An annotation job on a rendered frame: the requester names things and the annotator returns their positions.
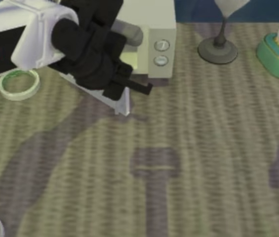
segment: gray lamp base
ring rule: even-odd
[[[238,56],[238,50],[233,43],[226,41],[223,47],[218,48],[214,46],[214,38],[204,39],[199,44],[198,52],[202,59],[213,64],[228,64]]]

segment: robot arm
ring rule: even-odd
[[[127,38],[113,32],[123,0],[3,0],[0,2],[0,74],[49,66],[79,86],[119,100],[125,87],[149,95],[152,85],[130,81],[120,60]]]

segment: green tissue box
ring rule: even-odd
[[[273,76],[279,78],[279,45],[275,42],[277,33],[271,33],[264,37],[257,48],[257,57],[262,65]]]

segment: blue wall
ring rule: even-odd
[[[178,22],[221,21],[221,13],[214,0],[174,1]],[[279,0],[251,0],[245,7],[231,16],[230,21],[279,22]]]

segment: tissue box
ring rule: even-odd
[[[279,45],[275,42],[277,34],[264,37],[257,47],[257,57],[273,76],[279,78]]]

